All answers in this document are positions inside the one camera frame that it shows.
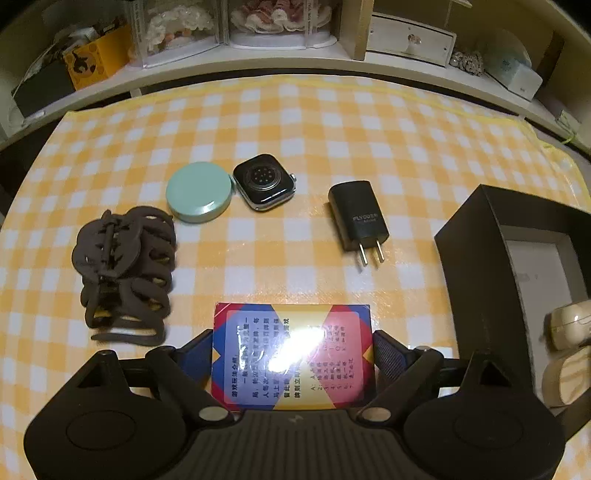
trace yellow box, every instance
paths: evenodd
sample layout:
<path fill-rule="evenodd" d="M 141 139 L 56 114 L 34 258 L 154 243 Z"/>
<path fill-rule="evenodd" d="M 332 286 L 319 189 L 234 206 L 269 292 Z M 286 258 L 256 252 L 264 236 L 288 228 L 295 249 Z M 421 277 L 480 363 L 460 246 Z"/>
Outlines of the yellow box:
<path fill-rule="evenodd" d="M 124 25 L 64 57 L 76 90 L 105 80 L 129 62 L 131 28 Z"/>

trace clear plastic box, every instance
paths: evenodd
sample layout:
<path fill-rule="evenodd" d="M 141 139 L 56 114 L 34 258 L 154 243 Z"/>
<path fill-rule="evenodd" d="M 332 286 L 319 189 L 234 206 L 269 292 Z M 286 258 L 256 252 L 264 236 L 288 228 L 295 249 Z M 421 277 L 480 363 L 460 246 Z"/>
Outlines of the clear plastic box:
<path fill-rule="evenodd" d="M 327 47 L 334 0 L 222 0 L 232 47 L 292 50 Z"/>
<path fill-rule="evenodd" d="M 190 57 L 220 43 L 216 0 L 127 0 L 135 56 L 144 67 Z"/>

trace colorful box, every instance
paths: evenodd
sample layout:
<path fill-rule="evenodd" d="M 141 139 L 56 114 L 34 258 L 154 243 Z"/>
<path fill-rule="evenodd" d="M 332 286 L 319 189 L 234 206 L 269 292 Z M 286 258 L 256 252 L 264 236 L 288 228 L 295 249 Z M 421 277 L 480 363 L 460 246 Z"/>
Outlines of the colorful box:
<path fill-rule="evenodd" d="M 364 405 L 375 394 L 368 305 L 218 303 L 212 395 L 231 410 Z"/>
<path fill-rule="evenodd" d="M 64 56 L 76 90 L 105 80 L 129 62 L 131 27 L 124 25 Z"/>

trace table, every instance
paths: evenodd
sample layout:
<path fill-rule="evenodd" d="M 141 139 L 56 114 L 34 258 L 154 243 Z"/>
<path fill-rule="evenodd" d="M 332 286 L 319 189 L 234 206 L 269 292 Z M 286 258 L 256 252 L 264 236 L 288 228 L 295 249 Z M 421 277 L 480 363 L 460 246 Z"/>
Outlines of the table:
<path fill-rule="evenodd" d="M 374 328 L 408 345 L 457 353 L 433 235 L 479 183 L 591 211 L 574 162 L 531 128 L 462 100 L 360 77 L 271 76 L 166 90 L 68 113 L 21 186 L 0 232 L 0 476 L 33 478 L 22 450 L 31 418 L 94 352 L 76 234 L 109 208 L 166 208 L 167 180 L 192 161 L 226 171 L 259 153 L 298 178 L 267 213 L 241 198 L 204 225 L 177 223 L 167 344 L 213 323 L 217 301 L 368 303 Z M 331 185 L 370 180 L 391 233 L 386 262 L 344 254 Z M 556 478 L 591 478 L 591 426 L 567 445 Z"/>

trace open box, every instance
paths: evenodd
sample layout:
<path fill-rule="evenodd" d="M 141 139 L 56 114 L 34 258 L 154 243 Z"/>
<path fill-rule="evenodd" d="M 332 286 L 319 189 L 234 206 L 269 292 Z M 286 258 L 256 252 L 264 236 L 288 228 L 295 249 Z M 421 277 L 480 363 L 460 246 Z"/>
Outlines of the open box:
<path fill-rule="evenodd" d="M 496 353 L 544 401 L 544 370 L 563 354 L 549 341 L 548 314 L 591 297 L 591 215 L 480 185 L 435 242 L 460 357 Z M 590 402 L 591 389 L 568 409 L 578 428 L 591 419 Z"/>

